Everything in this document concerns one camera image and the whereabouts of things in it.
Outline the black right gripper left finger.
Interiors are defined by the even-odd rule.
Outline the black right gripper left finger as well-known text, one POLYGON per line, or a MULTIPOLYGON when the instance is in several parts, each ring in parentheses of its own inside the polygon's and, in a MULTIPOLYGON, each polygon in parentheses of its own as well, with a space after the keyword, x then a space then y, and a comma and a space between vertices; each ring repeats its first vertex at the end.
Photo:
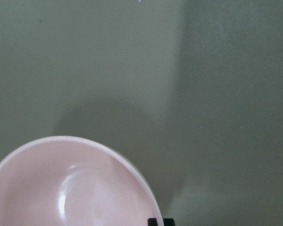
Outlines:
POLYGON ((148 226, 158 226, 158 222, 156 218, 149 218, 148 219, 148 226))

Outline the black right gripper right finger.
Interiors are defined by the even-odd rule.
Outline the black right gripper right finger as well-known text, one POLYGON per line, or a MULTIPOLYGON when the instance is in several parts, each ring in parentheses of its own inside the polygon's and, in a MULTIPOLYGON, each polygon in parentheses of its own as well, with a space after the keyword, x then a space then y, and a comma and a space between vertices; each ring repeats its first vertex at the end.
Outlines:
POLYGON ((164 226, 175 226, 175 221, 173 218, 164 218, 163 223, 164 226))

